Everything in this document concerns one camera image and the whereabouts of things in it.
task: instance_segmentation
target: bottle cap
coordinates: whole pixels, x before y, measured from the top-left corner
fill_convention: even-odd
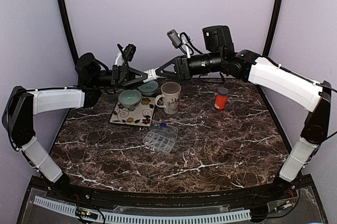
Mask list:
[[[217,90],[217,93],[220,94],[221,96],[227,96],[228,89],[224,87],[219,87],[219,89]]]

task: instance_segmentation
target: mug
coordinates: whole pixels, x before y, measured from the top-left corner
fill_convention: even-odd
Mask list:
[[[178,112],[181,86],[176,82],[166,82],[160,88],[162,94],[154,100],[157,107],[164,108],[165,113],[172,115]],[[163,105],[158,105],[160,98],[163,98]]]

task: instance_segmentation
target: black pole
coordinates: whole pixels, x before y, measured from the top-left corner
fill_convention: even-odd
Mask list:
[[[268,30],[267,38],[266,38],[263,53],[262,53],[263,56],[269,55],[270,48],[272,46],[273,38],[275,35],[277,20],[279,19],[281,2],[282,0],[275,0],[274,2],[272,18],[270,20],[269,30]]]
[[[69,22],[69,18],[68,18],[68,13],[67,13],[65,1],[64,0],[57,0],[57,1],[58,1],[58,7],[60,9],[63,28],[64,28],[65,35],[67,37],[69,49],[70,49],[70,52],[72,54],[74,64],[76,65],[77,61],[78,61],[78,53],[77,53],[77,49],[76,49],[76,46],[75,46],[73,33],[72,33],[71,28],[70,28],[70,22]]]

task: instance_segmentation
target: brown marble surface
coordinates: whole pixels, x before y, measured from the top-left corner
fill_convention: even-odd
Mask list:
[[[254,85],[227,79],[226,109],[218,111],[220,80],[180,84],[179,112],[154,112],[179,129],[171,153],[143,145],[148,129],[108,122],[117,93],[103,94],[94,108],[71,110],[52,158],[73,184],[108,190],[206,192],[271,183],[288,152]]]

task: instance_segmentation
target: ceramic bowl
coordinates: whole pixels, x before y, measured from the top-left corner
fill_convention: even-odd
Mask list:
[[[150,81],[142,86],[140,86],[139,91],[142,92],[144,96],[152,96],[158,90],[158,83],[156,81]]]
[[[138,90],[125,90],[118,96],[118,101],[127,109],[135,108],[141,99],[142,94]]]

